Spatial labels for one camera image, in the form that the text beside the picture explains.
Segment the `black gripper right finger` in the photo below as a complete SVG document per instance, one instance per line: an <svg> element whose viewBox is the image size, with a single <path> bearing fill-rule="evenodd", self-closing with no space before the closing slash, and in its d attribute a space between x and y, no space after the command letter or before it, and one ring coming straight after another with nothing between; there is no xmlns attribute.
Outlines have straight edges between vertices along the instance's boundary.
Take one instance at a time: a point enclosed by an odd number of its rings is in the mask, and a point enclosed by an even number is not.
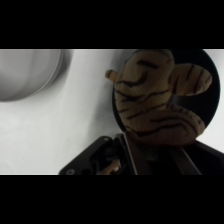
<svg viewBox="0 0 224 224"><path fill-rule="evenodd" d="M200 175L201 172L182 147L172 150L172 157L175 160L180 172L183 175Z"/></svg>

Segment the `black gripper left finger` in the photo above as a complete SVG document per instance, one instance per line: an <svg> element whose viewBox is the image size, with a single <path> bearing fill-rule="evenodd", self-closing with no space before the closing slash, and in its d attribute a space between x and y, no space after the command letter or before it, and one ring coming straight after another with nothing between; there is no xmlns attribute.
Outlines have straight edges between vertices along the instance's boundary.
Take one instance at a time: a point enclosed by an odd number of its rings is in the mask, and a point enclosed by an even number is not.
<svg viewBox="0 0 224 224"><path fill-rule="evenodd" d="M138 148L136 142L130 137L128 132L124 133L130 160L136 175L148 175L149 168L146 159Z"/></svg>

